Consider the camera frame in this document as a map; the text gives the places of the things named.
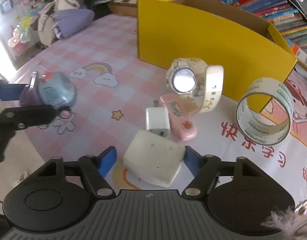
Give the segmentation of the blue purple toy keychain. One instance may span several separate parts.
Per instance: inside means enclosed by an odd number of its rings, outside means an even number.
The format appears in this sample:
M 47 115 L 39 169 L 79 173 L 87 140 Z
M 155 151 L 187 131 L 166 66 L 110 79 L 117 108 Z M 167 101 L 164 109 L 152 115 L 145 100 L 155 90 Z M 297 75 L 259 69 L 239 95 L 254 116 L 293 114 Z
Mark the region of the blue purple toy keychain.
M 19 96 L 20 106 L 51 105 L 63 119 L 71 116 L 76 100 L 77 87 L 62 72 L 33 72 Z

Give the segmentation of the pink checkered table mat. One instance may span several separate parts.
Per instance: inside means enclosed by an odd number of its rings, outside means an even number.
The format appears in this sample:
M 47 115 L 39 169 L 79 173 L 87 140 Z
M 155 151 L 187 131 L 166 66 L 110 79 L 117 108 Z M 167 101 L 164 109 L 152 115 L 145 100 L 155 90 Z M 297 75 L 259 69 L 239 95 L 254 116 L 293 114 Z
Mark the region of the pink checkered table mat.
M 165 71 L 137 58 L 137 21 L 109 15 L 71 38 L 58 41 L 24 65 L 15 83 L 28 83 L 32 72 L 60 71 L 77 87 L 77 103 L 68 118 L 32 127 L 26 134 L 44 160 L 76 160 L 117 149 L 117 163 L 107 175 L 116 189 L 153 189 L 124 168 L 122 158 L 145 128 L 145 111 L 168 92 Z M 217 108 L 192 117 L 197 135 L 186 142 L 199 154 L 226 161 L 245 156 L 283 186 L 296 202 L 307 199 L 307 146 L 289 135 L 266 147 L 248 142 L 237 130 L 236 102 L 223 96 Z

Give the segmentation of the purple pillow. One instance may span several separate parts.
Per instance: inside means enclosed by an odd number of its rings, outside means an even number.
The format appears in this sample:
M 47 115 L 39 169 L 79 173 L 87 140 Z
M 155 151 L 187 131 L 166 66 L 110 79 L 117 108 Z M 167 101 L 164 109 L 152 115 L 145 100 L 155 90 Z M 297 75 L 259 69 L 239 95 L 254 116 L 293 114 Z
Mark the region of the purple pillow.
M 69 38 L 89 26 L 95 13 L 89 9 L 61 10 L 55 17 L 54 32 L 56 38 L 61 40 Z

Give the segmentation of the clear packing tape roll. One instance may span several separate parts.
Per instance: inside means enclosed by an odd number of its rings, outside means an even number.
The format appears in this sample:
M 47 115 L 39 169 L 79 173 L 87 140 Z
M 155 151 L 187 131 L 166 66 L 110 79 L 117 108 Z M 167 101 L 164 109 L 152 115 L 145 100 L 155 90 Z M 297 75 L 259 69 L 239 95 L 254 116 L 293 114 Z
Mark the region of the clear packing tape roll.
M 250 108 L 250 99 L 268 98 L 258 113 Z M 256 144 L 273 146 L 288 136 L 292 126 L 294 103 L 285 84 L 271 77 L 253 81 L 237 104 L 235 119 L 240 132 Z

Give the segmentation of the pile of clothes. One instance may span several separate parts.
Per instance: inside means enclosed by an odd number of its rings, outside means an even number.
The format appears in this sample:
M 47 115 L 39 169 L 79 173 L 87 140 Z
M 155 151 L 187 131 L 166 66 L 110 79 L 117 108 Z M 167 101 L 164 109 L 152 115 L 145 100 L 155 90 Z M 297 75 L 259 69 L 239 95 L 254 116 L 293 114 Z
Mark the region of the pile of clothes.
M 53 0 L 44 6 L 39 13 L 37 32 L 40 41 L 45 46 L 50 46 L 56 40 L 56 18 L 61 11 L 68 12 L 70 9 L 81 9 L 84 0 Z

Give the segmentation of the white sponge block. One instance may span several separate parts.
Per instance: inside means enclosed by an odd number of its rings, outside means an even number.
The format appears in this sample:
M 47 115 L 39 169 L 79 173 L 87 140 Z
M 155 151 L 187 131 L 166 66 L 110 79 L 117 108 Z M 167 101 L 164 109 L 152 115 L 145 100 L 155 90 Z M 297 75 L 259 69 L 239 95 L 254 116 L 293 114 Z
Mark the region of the white sponge block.
M 124 166 L 139 179 L 169 187 L 180 171 L 185 146 L 140 129 L 129 145 Z

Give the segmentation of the pink rectangular case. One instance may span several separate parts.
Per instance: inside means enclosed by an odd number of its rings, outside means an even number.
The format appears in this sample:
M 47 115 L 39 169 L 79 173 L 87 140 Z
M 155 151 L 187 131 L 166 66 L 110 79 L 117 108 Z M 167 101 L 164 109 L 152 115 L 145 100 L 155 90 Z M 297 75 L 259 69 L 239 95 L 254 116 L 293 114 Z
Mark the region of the pink rectangular case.
M 171 130 L 177 140 L 188 141 L 196 137 L 196 126 L 176 94 L 160 96 L 159 103 L 168 110 Z

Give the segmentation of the white charger cube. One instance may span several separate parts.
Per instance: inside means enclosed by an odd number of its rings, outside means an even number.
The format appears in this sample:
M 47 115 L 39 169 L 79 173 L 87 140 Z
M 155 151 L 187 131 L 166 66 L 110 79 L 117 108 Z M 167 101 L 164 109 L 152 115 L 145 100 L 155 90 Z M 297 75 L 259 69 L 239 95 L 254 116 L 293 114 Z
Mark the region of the white charger cube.
M 166 107 L 148 107 L 145 111 L 146 130 L 166 138 L 170 131 L 169 114 Z

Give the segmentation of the cream wrist watch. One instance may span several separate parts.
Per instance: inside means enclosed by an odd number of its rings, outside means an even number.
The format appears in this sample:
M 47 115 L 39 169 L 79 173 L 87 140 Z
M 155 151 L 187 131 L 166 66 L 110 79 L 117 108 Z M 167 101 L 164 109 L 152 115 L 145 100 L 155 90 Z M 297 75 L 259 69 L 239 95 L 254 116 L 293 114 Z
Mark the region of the cream wrist watch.
M 177 58 L 166 72 L 167 87 L 191 114 L 213 111 L 223 89 L 224 68 L 208 65 L 199 58 Z

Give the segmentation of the yellow cardboard box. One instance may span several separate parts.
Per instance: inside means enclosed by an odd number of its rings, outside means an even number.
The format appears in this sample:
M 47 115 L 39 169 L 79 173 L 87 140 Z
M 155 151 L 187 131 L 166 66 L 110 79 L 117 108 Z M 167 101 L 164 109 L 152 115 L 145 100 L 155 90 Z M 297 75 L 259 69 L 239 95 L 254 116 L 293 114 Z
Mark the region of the yellow cardboard box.
M 224 68 L 223 93 L 238 101 L 260 77 L 284 82 L 297 59 L 272 23 L 216 0 L 138 0 L 138 57 L 168 69 L 199 58 Z

